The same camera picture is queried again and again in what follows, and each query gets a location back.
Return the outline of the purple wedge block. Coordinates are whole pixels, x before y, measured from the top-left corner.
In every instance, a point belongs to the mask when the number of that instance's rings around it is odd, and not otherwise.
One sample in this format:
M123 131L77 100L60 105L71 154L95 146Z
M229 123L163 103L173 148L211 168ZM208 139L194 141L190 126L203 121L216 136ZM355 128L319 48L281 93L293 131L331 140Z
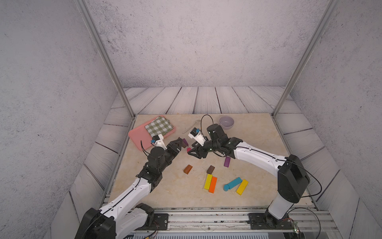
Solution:
M185 146L185 147L188 147L189 144L188 144L187 140L186 140L185 138L183 138L182 140L183 140L184 146Z

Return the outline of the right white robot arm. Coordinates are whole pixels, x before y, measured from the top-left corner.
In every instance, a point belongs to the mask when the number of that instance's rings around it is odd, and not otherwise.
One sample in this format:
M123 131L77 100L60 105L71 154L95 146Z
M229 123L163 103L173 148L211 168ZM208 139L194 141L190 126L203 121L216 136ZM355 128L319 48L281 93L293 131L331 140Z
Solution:
M266 214L275 220L285 217L287 211L300 201L310 183L308 172L300 159L292 154L290 156L272 154L236 137L226 141L207 140L203 145L196 141L188 154L202 159L206 158L210 152L248 162L276 177L278 193L266 210Z

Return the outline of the lilac bowl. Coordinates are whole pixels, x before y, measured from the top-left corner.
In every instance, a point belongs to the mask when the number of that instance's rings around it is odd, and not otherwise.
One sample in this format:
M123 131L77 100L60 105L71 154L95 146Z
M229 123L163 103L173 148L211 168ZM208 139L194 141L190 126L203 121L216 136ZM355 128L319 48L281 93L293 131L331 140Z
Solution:
M219 118L219 125L224 129L228 130L231 129L234 126L234 119L229 116L222 116Z

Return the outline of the orange brown block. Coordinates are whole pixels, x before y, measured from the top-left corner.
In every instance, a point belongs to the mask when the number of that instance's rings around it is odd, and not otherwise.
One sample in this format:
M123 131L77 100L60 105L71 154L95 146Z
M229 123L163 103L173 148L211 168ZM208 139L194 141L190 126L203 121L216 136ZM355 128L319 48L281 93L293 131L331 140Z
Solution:
M185 174L189 174L190 173L190 171L192 170L192 166L191 165L187 165L186 166L186 168L183 170L183 172L185 173Z

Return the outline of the yellow long block left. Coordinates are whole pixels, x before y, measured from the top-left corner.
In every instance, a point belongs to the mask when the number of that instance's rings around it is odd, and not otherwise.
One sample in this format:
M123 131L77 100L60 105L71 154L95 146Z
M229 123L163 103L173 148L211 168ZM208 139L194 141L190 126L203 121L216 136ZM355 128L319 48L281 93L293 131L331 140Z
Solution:
M204 189L206 189L206 190L210 189L212 178L213 178L212 174L207 174L207 178L206 178L206 181L205 181Z

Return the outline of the yellow long block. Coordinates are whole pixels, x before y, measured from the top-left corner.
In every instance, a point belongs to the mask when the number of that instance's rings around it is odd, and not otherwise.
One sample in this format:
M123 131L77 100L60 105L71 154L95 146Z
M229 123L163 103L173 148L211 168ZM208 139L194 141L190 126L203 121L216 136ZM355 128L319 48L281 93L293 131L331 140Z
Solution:
M204 189L206 189L206 190L210 189L212 178L213 178L212 174L207 174L207 178L206 178L206 181L205 181Z
M244 190L246 189L248 183L249 183L249 182L248 182L247 180L244 179L244 180L240 183L239 187L237 188L236 193L239 194L239 195L242 195L243 192L244 192Z

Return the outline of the teal cylinder block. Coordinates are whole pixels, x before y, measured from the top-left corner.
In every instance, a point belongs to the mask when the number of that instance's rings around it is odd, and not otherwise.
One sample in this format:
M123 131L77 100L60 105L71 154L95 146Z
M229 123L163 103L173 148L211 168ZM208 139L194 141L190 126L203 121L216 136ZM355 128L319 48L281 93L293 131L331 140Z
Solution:
M230 189L233 189L237 185L242 183L242 179L240 177L237 177L236 179L232 180L231 182L224 185L223 189L224 191L228 191Z

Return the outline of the orange long block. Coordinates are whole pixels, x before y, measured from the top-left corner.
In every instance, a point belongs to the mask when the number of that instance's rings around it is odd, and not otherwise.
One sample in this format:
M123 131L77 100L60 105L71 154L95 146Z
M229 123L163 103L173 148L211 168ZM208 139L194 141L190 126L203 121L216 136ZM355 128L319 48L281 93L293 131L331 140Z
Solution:
M215 187L216 187L216 183L217 183L217 178L213 176L212 179L211 179L211 182L210 182L210 187L209 187L209 192L210 193L214 193Z

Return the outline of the yellow long block right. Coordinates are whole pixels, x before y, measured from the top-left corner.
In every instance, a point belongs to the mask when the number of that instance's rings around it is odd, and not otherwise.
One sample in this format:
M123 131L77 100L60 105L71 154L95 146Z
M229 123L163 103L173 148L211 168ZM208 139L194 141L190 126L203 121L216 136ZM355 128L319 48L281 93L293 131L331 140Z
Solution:
M249 183L249 182L248 182L247 180L244 179L244 180L240 183L239 187L237 188L236 193L239 194L239 195L242 195L243 192L244 192L244 190L246 189L248 183Z

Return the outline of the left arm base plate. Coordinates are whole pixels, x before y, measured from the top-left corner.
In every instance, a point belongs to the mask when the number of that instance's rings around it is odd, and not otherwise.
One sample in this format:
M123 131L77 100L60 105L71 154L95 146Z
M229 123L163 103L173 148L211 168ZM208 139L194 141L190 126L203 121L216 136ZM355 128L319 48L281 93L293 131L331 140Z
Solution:
M150 214L144 226L136 229L137 231L166 231L168 229L169 214Z

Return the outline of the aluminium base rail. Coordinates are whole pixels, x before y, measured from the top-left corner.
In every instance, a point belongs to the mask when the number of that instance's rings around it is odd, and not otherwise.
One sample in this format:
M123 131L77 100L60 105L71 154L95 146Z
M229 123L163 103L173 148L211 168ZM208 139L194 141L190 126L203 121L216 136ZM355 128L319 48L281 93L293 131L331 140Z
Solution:
M133 231L126 238L281 238L340 239L338 227L326 211L297 207L288 212L294 230L252 230L247 223L249 213L264 213L263 208L187 208L158 209L154 213L169 214L166 231Z

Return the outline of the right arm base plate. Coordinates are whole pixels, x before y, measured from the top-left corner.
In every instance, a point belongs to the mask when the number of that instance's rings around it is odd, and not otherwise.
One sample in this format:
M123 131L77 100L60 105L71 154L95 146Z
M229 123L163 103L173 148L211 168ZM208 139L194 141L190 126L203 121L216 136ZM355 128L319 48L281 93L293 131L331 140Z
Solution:
M294 224L288 214L276 219L269 212L249 213L247 223L252 230L294 230Z

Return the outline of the left aluminium frame post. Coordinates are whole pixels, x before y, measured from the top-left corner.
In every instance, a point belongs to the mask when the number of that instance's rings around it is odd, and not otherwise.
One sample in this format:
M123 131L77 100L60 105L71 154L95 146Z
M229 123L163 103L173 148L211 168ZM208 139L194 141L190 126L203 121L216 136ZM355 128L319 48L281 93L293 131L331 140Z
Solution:
M116 87L116 90L119 94L119 96L121 97L121 100L124 104L124 106L127 108L127 112L128 114L132 117L132 118L135 118L135 113L127 99L127 96L125 94L125 91L123 90L122 88L122 85L121 85L121 82L118 78L118 75L115 71L115 68L111 62L111 59L107 53L107 50L102 42L102 39L99 35L99 32L96 28L96 25L93 21L93 18L91 16L91 13L87 7L87 4L86 4L86 1L84 0L75 0L74 1L84 22L85 22L85 25L91 35L91 38L93 40L93 42L95 43L95 46L100 54L100 57L104 63L104 65L106 66L107 68L107 71L110 75L110 78L114 84L114 86Z

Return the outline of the aluminium frame post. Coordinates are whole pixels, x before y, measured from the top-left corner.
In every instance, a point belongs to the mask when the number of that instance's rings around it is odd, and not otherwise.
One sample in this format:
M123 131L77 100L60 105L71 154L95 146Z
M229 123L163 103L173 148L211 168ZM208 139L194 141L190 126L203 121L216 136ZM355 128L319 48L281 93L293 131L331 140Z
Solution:
M291 93L293 87L295 86L297 80L299 79L301 73L303 72L304 67L309 61L311 55L313 54L316 45L318 44L319 40L324 34L325 29L327 28L332 16L335 14L340 2L341 2L340 0L331 0L328 2L328 5L323 13L321 20L319 21L316 29L314 30L307 44L307 47L305 48L296 68L294 69L290 79L288 80L284 88L284 91L281 94L281 97L272 113L273 119L275 119L278 113L280 113L288 95Z
M116 87L116 90L119 94L119 96L121 97L121 100L124 104L124 106L127 108L127 112L128 114L132 117L132 118L135 118L135 113L127 99L127 96L125 94L125 91L123 90L122 88L122 85L121 85L121 82L118 78L118 75L115 71L115 68L111 62L111 59L107 53L107 50L102 42L102 39L99 35L99 32L96 28L96 25L93 21L93 18L91 16L91 13L87 7L87 4L86 4L86 1L84 0L75 0L74 1L84 22L85 22L85 25L91 35L91 38L93 40L93 42L95 43L95 46L100 54L100 57L104 63L104 65L106 66L107 68L107 71L110 75L110 78L114 84L114 86Z

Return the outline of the right aluminium frame post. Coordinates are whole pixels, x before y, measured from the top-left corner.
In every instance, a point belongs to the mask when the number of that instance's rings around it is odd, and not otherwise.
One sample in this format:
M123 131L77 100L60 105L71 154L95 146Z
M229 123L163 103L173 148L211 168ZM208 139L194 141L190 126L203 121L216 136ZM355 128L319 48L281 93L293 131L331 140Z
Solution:
M275 119L278 113L280 113L288 95L291 93L293 87L295 86L297 80L299 79L301 73L303 72L304 67L309 61L311 55L313 54L316 45L318 44L319 40L324 34L325 29L327 28L332 16L335 14L340 2L341 2L340 0L331 0L328 2L328 5L323 13L321 20L319 21L316 29L314 30L307 44L307 47L305 48L296 68L294 69L290 79L288 80L284 88L284 91L281 94L281 97L272 113L273 119Z

